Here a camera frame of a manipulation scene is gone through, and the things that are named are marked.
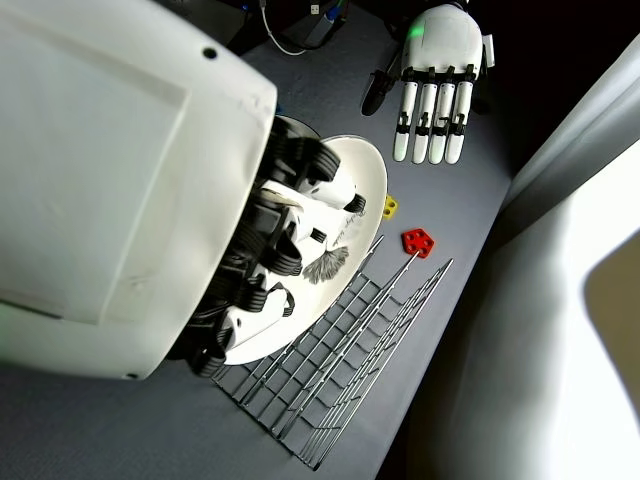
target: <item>gray table surface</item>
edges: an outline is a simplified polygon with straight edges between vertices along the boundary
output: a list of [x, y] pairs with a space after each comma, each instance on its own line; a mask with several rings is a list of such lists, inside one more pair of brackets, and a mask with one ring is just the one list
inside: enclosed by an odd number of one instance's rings
[[284, 113], [322, 136], [356, 134], [383, 154], [399, 210], [367, 273], [383, 282], [407, 260], [400, 233], [424, 227], [436, 240], [398, 285], [406, 297], [447, 259], [454, 264], [318, 472], [291, 457], [223, 392], [164, 363], [140, 383], [0, 368], [1, 479], [372, 479], [435, 351], [510, 183], [506, 148], [491, 116], [471, 115], [460, 163], [391, 159], [401, 89], [373, 117], [364, 89], [393, 48], [382, 22], [350, 7], [324, 48], [287, 57], [271, 44], [246, 55], [279, 90]]

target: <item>metal dish rack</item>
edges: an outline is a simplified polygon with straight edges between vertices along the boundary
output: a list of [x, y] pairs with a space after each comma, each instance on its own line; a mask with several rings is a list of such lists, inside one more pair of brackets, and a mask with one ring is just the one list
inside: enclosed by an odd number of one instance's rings
[[338, 441], [453, 259], [405, 302], [391, 296], [415, 255], [382, 287], [364, 273], [309, 330], [262, 360], [223, 366], [211, 376], [291, 454], [317, 470]]

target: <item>yellow block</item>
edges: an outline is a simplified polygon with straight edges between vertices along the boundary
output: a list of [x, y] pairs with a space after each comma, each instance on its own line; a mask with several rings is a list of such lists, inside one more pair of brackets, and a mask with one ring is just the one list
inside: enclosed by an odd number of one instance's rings
[[387, 199], [384, 202], [384, 210], [382, 211], [382, 218], [385, 220], [391, 220], [391, 217], [396, 213], [398, 209], [398, 202], [391, 195], [387, 194]]

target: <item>green light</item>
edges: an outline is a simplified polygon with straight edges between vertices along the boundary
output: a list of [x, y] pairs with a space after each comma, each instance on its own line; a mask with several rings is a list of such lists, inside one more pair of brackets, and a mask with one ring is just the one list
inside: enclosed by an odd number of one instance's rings
[[422, 35], [424, 35], [424, 27], [422, 25], [416, 25], [415, 27], [411, 27], [409, 29], [407, 38], [421, 37]]

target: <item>robot finger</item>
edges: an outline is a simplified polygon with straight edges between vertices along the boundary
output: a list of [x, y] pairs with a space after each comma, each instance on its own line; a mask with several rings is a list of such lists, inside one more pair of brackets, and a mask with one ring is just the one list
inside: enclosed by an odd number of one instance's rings
[[409, 132], [411, 131], [411, 116], [413, 115], [417, 92], [418, 84], [416, 82], [405, 83], [400, 117], [398, 118], [398, 125], [396, 126], [396, 138], [393, 142], [393, 159], [396, 162], [401, 162], [407, 155]]
[[[473, 71], [470, 65], [467, 71]], [[458, 83], [456, 89], [456, 102], [451, 116], [451, 125], [449, 128], [449, 138], [444, 155], [444, 161], [454, 164], [460, 159], [462, 152], [462, 144], [464, 142], [464, 131], [469, 118], [469, 110], [471, 108], [471, 93], [473, 92], [473, 78]]]
[[435, 82], [435, 68], [429, 69], [429, 78], [422, 86], [420, 108], [418, 109], [418, 124], [416, 125], [416, 141], [413, 145], [413, 163], [424, 162], [429, 144], [429, 129], [433, 122], [433, 113], [438, 94]]
[[449, 128], [451, 106], [456, 87], [453, 84], [454, 67], [449, 67], [447, 79], [440, 84], [438, 89], [438, 102], [436, 106], [431, 142], [429, 143], [429, 162], [438, 164], [442, 161], [447, 143], [447, 130]]

